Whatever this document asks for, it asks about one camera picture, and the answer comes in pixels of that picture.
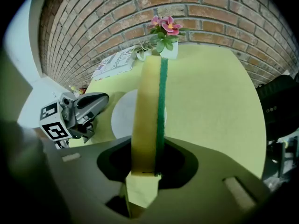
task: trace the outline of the flower pot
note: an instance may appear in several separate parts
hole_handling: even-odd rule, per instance
[[[172,42],[172,45],[172,50],[168,50],[165,46],[164,49],[161,51],[160,56],[171,60],[176,59],[178,56],[178,42]]]
[[[144,52],[144,57],[143,57],[143,58],[140,56],[139,53],[137,53],[137,57],[138,57],[138,59],[141,60],[141,61],[145,61],[145,58],[146,58],[147,56],[151,56],[151,50],[147,50],[147,51],[145,51],[145,52]]]

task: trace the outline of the yellow tablecloth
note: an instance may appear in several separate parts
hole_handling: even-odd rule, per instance
[[[85,144],[114,140],[111,115],[117,101],[138,88],[143,62],[131,71],[92,81],[87,92],[110,96],[95,119],[95,135]],[[179,45],[169,60],[165,135],[221,151],[261,177],[266,153],[263,111],[250,77],[234,54],[206,45]],[[70,140],[70,147],[84,145]]]

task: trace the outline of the white wall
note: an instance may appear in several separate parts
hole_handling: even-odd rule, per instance
[[[33,59],[29,40],[31,1],[26,0],[11,20],[4,34],[4,49],[17,70],[32,85],[41,77]]]
[[[44,77],[32,84],[33,90],[28,96],[18,118],[18,124],[24,127],[38,127],[41,108],[59,99],[61,94],[69,92],[49,77]]]

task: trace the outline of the white plate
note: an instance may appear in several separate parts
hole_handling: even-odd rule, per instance
[[[111,116],[111,127],[117,139],[130,136],[133,132],[133,122],[136,107],[137,90],[129,91],[119,99]],[[167,113],[164,109],[166,125]]]

